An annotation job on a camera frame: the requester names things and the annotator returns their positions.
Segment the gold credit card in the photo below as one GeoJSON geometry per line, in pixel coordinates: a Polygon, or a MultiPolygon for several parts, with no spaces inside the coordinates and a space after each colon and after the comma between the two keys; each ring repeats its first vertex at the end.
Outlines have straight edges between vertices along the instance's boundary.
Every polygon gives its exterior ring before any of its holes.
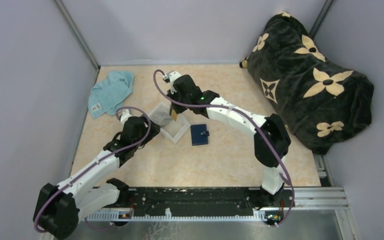
{"type": "Polygon", "coordinates": [[[176,121],[178,118],[178,113],[176,112],[176,106],[174,104],[170,105],[169,114],[171,118],[176,121]]]}

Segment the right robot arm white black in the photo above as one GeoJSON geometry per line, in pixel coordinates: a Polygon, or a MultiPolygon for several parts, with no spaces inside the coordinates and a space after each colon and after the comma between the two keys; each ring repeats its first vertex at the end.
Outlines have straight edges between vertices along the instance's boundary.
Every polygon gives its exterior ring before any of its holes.
{"type": "Polygon", "coordinates": [[[282,197],[280,189],[285,181],[281,176],[285,173],[285,159],[291,144],[280,116],[259,115],[228,102],[214,91],[202,91],[188,74],[172,71],[164,74],[163,80],[170,85],[166,96],[177,114],[190,110],[253,139],[255,158],[264,166],[261,199],[267,206],[275,206],[282,197]]]}

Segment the navy blue card holder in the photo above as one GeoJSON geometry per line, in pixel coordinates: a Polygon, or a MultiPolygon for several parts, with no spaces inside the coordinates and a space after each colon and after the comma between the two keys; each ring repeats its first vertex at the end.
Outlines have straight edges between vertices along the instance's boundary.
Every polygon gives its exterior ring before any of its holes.
{"type": "Polygon", "coordinates": [[[201,146],[209,144],[210,133],[206,124],[193,124],[190,126],[192,146],[201,146]]]}

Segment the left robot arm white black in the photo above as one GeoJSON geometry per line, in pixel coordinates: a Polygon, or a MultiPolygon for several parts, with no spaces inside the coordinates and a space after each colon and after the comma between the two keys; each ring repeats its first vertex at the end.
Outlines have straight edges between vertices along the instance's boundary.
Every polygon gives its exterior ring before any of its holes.
{"type": "Polygon", "coordinates": [[[40,189],[33,215],[35,228],[64,240],[80,221],[103,207],[131,207],[133,200],[126,183],[111,178],[100,187],[96,185],[131,159],[160,130],[145,115],[129,116],[123,122],[123,130],[90,163],[60,183],[47,183],[40,189]]]}

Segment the white plastic card tray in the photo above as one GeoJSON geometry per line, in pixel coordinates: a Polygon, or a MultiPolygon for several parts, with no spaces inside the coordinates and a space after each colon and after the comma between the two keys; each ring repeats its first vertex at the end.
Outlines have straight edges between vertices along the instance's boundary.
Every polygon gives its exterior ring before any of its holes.
{"type": "Polygon", "coordinates": [[[172,117],[170,114],[171,105],[160,102],[148,114],[150,120],[160,126],[160,132],[169,141],[176,144],[188,131],[191,124],[184,115],[178,114],[172,117]]]}

